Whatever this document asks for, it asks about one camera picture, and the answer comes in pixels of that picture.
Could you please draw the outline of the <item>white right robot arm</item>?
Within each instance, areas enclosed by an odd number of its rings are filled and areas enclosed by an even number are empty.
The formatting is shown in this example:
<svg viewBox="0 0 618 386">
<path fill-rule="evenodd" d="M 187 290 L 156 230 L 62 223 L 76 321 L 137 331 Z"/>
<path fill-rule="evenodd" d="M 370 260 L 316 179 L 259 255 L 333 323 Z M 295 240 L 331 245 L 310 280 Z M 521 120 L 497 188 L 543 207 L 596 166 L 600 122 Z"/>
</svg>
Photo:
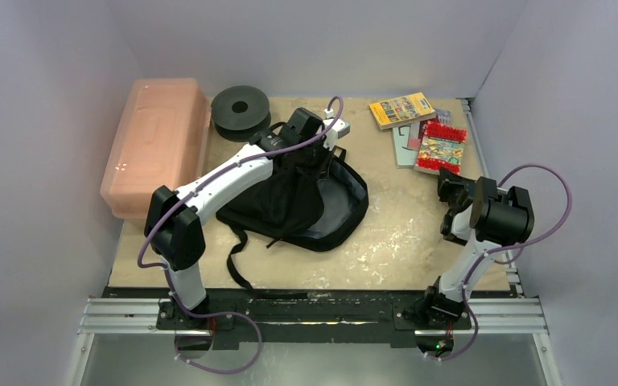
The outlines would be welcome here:
<svg viewBox="0 0 618 386">
<path fill-rule="evenodd" d="M 437 193 L 448 205 L 440 225 L 443 239 L 463 249 L 453 266 L 426 290 L 419 315 L 428 326 L 456 322 L 477 282 L 496 260 L 497 249 L 527 241 L 535 223 L 529 192 L 501 188 L 493 179 L 464 178 L 439 170 Z"/>
</svg>

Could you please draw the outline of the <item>red comic book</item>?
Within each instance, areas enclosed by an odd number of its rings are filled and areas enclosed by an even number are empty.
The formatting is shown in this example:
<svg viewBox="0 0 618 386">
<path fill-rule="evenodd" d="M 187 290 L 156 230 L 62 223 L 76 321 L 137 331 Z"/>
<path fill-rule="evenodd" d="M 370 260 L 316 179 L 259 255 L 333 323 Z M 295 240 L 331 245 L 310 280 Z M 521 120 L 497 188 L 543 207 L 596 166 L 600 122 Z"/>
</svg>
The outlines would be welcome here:
<svg viewBox="0 0 618 386">
<path fill-rule="evenodd" d="M 461 170 L 468 132 L 438 121 L 424 125 L 414 169 L 438 175 L 442 169 L 458 174 Z"/>
</svg>

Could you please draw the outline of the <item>yellow picture book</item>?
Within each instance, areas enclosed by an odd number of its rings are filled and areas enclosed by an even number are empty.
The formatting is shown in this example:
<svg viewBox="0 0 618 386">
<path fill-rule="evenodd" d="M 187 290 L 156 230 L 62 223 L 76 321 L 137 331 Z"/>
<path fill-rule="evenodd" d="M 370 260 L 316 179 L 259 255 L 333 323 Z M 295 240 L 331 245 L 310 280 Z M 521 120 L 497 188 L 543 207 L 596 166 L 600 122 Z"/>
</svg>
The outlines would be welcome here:
<svg viewBox="0 0 618 386">
<path fill-rule="evenodd" d="M 422 92 L 373 102 L 369 109 L 380 129 L 434 119 L 435 109 Z"/>
</svg>

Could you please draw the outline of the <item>grey thin booklet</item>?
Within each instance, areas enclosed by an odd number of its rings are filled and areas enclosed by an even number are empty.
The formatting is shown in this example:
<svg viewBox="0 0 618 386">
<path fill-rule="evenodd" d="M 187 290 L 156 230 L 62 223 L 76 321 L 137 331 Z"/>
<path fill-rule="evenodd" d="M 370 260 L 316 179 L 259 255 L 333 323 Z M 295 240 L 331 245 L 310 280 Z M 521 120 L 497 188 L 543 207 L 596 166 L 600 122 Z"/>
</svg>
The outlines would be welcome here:
<svg viewBox="0 0 618 386">
<path fill-rule="evenodd" d="M 397 168 L 412 169 L 418 157 L 420 124 L 401 125 L 391 131 Z"/>
</svg>

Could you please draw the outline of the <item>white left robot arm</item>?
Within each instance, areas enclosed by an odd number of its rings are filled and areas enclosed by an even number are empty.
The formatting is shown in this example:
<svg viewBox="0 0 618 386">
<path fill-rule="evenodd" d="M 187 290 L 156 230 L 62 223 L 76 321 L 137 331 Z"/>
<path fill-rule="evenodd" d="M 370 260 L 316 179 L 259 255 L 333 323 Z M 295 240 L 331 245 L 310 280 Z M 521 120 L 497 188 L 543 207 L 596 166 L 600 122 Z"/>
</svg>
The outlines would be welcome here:
<svg viewBox="0 0 618 386">
<path fill-rule="evenodd" d="M 161 186 L 153 192 L 137 265 L 149 268 L 144 260 L 148 251 L 159 255 L 155 267 L 164 272 L 178 305 L 176 317 L 186 328 L 199 328 L 208 317 L 199 266 L 206 249 L 204 225 L 245 190 L 270 181 L 280 162 L 329 155 L 351 127 L 340 111 L 324 112 L 319 117 L 296 109 L 289 121 L 280 123 L 280 133 L 261 129 L 205 176 L 175 190 Z"/>
</svg>

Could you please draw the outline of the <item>black student backpack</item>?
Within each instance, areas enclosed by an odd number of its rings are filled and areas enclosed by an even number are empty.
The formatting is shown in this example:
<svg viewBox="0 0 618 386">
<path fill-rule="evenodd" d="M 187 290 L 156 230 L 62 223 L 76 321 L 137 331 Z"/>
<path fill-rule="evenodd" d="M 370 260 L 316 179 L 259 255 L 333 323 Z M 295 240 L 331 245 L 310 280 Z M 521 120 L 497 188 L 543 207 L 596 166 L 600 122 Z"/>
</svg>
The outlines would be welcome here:
<svg viewBox="0 0 618 386">
<path fill-rule="evenodd" d="M 233 259 L 245 249 L 250 232 L 269 237 L 273 244 L 281 241 L 318 253 L 342 245 L 355 232 L 365 218 L 369 192 L 366 181 L 347 164 L 346 154 L 324 151 L 322 160 L 305 164 L 286 158 L 268 179 L 216 213 L 238 238 L 226 266 L 240 287 L 260 294 Z"/>
</svg>

